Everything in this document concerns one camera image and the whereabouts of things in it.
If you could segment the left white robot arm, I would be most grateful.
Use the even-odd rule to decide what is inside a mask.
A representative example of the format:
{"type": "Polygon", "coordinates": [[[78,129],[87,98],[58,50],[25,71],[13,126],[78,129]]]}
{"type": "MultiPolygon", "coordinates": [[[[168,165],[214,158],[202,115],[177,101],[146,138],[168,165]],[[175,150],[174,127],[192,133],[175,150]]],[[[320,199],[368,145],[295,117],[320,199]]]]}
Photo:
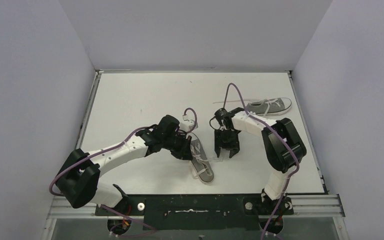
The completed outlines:
{"type": "Polygon", "coordinates": [[[171,115],[158,124],[140,127],[120,143],[101,150],[73,150],[63,163],[52,186],[60,190],[72,208],[86,204],[105,205],[113,212],[123,213],[128,207],[127,194],[117,184],[102,183],[100,177],[135,159],[168,150],[179,160],[191,161],[191,136],[197,122],[186,115],[181,121],[171,115]]]}

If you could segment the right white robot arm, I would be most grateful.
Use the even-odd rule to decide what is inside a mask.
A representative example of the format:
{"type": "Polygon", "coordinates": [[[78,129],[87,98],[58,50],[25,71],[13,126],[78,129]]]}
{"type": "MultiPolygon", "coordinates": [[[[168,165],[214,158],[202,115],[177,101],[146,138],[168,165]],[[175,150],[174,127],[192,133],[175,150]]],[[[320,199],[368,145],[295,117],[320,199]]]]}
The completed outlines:
{"type": "Polygon", "coordinates": [[[237,107],[231,111],[220,108],[214,113],[219,128],[214,130],[214,151],[219,157],[223,150],[229,158],[240,152],[239,134],[261,137],[266,158],[272,167],[267,184],[262,190],[262,209],[275,213],[281,207],[283,197],[291,175],[300,168],[300,163],[307,154],[307,149],[289,118],[281,120],[266,119],[246,112],[237,107]]]}

